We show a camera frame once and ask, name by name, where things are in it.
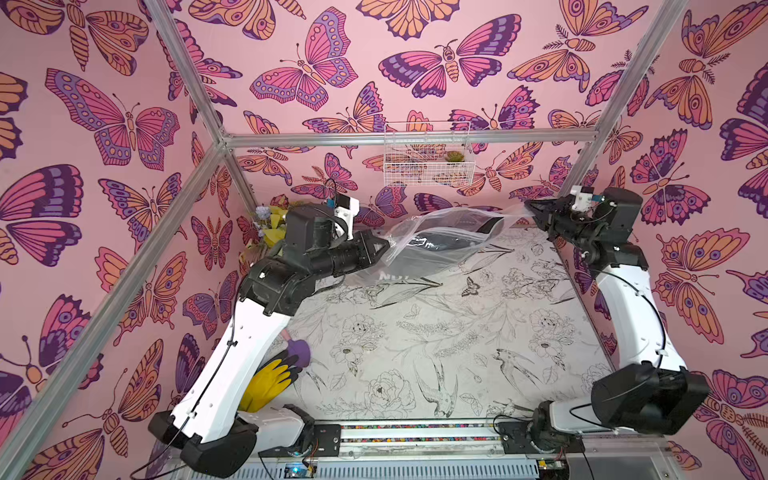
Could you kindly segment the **clear plastic vacuum bag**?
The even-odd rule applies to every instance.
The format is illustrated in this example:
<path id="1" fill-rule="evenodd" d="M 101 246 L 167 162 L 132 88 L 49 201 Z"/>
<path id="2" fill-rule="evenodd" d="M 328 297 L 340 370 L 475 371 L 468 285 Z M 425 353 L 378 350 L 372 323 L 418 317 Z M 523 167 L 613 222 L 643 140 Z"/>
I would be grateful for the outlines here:
<path id="1" fill-rule="evenodd" d="M 520 203 L 500 211 L 452 207 L 412 216 L 377 231 L 389 249 L 376 265 L 350 274 L 347 280 L 354 286 L 372 286 L 438 275 L 490 246 L 526 216 Z"/>

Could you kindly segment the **small green succulent plant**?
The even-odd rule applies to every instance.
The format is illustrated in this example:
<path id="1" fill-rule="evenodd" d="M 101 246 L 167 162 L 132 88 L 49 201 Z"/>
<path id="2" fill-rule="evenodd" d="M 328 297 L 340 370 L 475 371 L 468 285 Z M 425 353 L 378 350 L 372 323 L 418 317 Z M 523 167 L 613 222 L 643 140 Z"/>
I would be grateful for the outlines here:
<path id="1" fill-rule="evenodd" d="M 462 163 L 465 161 L 465 154 L 461 151 L 447 151 L 444 161 L 448 163 Z"/>

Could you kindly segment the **pink cylindrical object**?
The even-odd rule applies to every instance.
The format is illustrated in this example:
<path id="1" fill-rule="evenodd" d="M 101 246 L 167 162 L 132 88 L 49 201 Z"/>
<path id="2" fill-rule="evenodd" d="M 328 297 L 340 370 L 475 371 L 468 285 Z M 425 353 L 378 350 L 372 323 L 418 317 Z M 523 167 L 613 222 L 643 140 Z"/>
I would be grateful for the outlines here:
<path id="1" fill-rule="evenodd" d="M 288 340 L 287 350 L 290 356 L 296 356 L 295 365 L 306 368 L 311 362 L 311 348 L 305 340 Z"/>

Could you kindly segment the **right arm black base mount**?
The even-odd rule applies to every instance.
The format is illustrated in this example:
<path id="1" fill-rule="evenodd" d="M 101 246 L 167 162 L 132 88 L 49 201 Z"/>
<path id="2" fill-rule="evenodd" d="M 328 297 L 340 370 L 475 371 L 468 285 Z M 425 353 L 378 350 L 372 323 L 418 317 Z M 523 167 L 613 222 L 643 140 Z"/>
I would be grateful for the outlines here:
<path id="1" fill-rule="evenodd" d="M 501 438 L 505 454 L 580 454 L 585 452 L 581 438 L 572 433 L 556 430 L 551 421 L 552 401 L 544 401 L 533 411 L 531 418 L 517 418 L 498 414 L 492 428 Z"/>

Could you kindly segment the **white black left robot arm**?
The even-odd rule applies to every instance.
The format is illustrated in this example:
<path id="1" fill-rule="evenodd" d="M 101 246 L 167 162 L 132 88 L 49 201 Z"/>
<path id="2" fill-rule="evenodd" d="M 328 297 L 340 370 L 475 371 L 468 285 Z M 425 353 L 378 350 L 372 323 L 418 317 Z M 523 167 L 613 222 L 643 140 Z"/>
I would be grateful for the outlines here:
<path id="1" fill-rule="evenodd" d="M 178 450 L 183 466 L 227 478 L 254 453 L 301 455 L 311 448 L 313 419 L 292 405 L 270 405 L 279 387 L 298 377 L 305 350 L 266 355 L 320 280 L 372 267 L 389 249 L 388 241 L 354 229 L 359 211 L 358 200 L 342 195 L 286 213 L 285 237 L 242 280 L 211 359 L 184 398 L 150 422 L 150 432 Z"/>

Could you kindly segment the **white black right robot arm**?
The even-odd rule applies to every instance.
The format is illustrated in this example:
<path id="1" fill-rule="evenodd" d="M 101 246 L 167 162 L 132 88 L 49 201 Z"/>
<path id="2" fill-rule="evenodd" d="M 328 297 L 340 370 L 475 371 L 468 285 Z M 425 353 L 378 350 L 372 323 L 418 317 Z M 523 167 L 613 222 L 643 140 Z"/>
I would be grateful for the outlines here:
<path id="1" fill-rule="evenodd" d="M 581 254 L 608 307 L 619 352 L 617 370 L 595 381 L 588 396 L 537 407 L 527 427 L 530 442 L 550 453 L 585 434 L 678 433 L 710 388 L 676 351 L 652 298 L 648 262 L 629 240 L 640 196 L 577 187 L 524 205 L 550 241 L 563 240 Z"/>

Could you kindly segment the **potted plant in glass vase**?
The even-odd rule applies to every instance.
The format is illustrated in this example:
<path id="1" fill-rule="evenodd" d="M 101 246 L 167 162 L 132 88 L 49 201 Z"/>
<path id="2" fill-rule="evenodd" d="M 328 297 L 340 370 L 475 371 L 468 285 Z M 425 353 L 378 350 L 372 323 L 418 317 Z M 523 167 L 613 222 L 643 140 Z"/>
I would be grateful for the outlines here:
<path id="1" fill-rule="evenodd" d="M 289 207 L 288 197 L 281 194 L 273 197 L 268 205 L 258 206 L 252 219 L 245 216 L 237 218 L 244 244 L 244 251 L 238 259 L 242 275 L 246 275 L 254 263 L 285 238 L 285 215 Z"/>

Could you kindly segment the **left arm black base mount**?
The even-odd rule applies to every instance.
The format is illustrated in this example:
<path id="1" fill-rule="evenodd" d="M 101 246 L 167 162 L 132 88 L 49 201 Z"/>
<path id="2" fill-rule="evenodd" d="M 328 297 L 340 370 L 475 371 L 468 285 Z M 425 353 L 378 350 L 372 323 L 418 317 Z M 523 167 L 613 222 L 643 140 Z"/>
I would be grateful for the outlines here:
<path id="1" fill-rule="evenodd" d="M 293 404 L 258 412 L 255 454 L 277 457 L 337 457 L 341 425 L 315 420 Z"/>

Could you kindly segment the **black shirt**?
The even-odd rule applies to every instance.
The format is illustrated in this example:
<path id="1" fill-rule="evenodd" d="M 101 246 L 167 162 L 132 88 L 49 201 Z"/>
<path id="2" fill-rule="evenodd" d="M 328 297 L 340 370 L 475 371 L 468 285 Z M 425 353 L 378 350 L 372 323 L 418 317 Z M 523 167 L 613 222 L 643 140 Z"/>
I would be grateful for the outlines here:
<path id="1" fill-rule="evenodd" d="M 389 275 L 427 277 L 458 266 L 499 234 L 502 217 L 490 217 L 469 230 L 434 227 L 415 233 L 388 267 Z"/>

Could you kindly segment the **aluminium front rail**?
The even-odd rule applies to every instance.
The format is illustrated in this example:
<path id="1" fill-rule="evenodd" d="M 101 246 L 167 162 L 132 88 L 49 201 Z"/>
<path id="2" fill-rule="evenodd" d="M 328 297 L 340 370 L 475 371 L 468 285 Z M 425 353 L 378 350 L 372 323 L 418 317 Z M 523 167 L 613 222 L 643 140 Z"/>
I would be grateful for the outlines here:
<path id="1" fill-rule="evenodd" d="M 297 460 L 380 459 L 390 457 L 498 457 L 527 455 L 562 457 L 567 454 L 505 454 L 501 438 L 492 428 L 491 418 L 412 419 L 377 421 L 319 421 L 341 425 L 341 447 L 337 457 L 277 457 Z M 658 436 L 627 432 L 576 434 L 583 441 L 584 453 L 640 455 L 664 453 L 667 441 Z"/>

